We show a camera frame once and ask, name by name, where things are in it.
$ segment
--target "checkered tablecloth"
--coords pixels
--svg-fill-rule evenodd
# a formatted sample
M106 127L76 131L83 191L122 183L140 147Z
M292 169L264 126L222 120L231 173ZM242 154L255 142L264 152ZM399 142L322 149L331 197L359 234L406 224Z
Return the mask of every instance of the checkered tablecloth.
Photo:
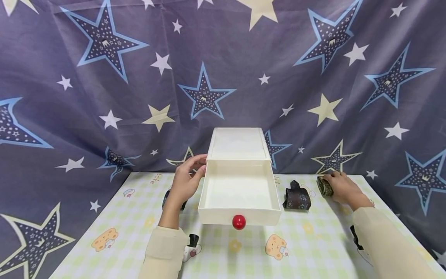
M364 177L351 175L363 192L385 212L441 276L441 267L420 245ZM295 179L307 188L312 206L308 212L284 211L275 227L202 225L198 220L197 193L180 215L186 234L199 236L201 252L183 263L180 278L375 278L373 267L353 243L352 212L321 196L315 175L276 175L283 202L285 188ZM99 217L78 241L51 278L137 278L152 230L161 215L161 204L173 173L132 173ZM114 228L117 238L110 248L97 252L92 243ZM265 252L275 234L286 242L288 257L276 260Z

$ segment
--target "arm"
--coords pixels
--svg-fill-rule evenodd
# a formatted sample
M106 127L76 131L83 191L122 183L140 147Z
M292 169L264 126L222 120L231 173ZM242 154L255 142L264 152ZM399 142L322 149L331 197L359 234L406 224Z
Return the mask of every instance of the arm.
M179 228L181 205L197 191L206 172L206 155L189 158L175 171L158 226L150 236L138 279L176 279L189 238ZM189 172L199 168L192 177Z
M325 175L333 188L333 199L348 204L359 244L372 260L381 279L431 279L434 271L395 225L361 192L345 173Z

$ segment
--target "sleeve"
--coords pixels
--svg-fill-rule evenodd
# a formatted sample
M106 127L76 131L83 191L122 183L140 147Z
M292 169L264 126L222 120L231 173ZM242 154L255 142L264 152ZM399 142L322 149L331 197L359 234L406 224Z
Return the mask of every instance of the sleeve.
M147 244L138 279L176 279L187 241L182 229L157 226Z
M416 248L378 209L359 208L353 213L359 244L368 253L381 279L437 278Z

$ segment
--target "red ball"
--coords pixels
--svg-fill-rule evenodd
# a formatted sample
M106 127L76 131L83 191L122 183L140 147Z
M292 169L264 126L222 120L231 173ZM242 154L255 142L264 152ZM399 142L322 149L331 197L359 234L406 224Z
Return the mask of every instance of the red ball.
M243 217L243 215L235 215L234 218L232 218L232 226L237 230L243 229L246 226L245 217Z

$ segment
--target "left hand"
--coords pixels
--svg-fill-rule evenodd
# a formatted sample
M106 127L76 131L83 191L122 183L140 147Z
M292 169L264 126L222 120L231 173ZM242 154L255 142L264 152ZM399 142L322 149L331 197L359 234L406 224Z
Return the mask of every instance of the left hand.
M206 157L207 154L193 156L177 167L167 200L181 206L195 194L200 179L206 173ZM193 169L198 169L198 171L195 174L190 174Z

